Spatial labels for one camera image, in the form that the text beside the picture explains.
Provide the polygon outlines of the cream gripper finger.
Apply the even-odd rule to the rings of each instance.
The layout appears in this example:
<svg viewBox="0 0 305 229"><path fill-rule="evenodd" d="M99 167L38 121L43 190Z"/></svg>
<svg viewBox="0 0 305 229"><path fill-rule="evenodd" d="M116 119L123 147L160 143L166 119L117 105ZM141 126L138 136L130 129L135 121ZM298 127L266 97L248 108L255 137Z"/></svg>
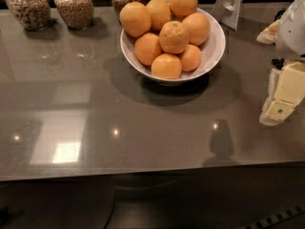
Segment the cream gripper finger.
<svg viewBox="0 0 305 229"><path fill-rule="evenodd" d="M272 68L268 94L259 122L275 126L284 122L305 98L305 64L290 62L280 70Z"/></svg>
<svg viewBox="0 0 305 229"><path fill-rule="evenodd" d="M263 44L274 44L276 42L276 33L280 20L275 20L267 28L265 28L256 38L256 40Z"/></svg>

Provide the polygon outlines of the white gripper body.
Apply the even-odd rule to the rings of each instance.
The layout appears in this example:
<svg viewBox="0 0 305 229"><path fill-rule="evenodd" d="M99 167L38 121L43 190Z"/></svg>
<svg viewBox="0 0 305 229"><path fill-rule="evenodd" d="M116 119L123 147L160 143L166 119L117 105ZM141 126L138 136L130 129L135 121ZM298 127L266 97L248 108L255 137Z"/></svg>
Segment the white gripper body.
<svg viewBox="0 0 305 229"><path fill-rule="evenodd" d="M275 47L283 58L305 59L305 0L294 0L282 14Z"/></svg>

